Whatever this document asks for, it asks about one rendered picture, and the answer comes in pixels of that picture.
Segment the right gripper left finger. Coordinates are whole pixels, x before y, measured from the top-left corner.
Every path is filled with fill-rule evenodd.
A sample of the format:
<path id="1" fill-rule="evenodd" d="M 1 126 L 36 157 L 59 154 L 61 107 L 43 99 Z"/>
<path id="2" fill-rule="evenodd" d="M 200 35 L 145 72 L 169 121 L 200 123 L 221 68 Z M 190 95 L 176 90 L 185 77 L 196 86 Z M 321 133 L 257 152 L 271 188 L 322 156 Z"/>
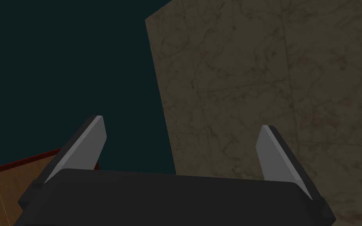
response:
<path id="1" fill-rule="evenodd" d="M 60 170 L 66 168 L 93 170 L 106 140 L 103 116 L 88 117 L 21 195 L 18 200 L 21 210 L 25 210 L 43 185 Z"/>

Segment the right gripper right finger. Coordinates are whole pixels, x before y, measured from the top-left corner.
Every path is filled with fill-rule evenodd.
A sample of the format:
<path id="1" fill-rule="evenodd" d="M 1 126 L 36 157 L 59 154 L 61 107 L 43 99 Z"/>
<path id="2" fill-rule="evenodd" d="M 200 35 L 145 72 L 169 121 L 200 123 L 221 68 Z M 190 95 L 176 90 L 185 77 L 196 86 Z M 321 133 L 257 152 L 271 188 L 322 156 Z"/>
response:
<path id="1" fill-rule="evenodd" d="M 256 151 L 265 180 L 296 185 L 298 194 L 303 195 L 301 200 L 314 222 L 336 221 L 326 199 L 321 196 L 314 182 L 274 126 L 261 127 Z"/>

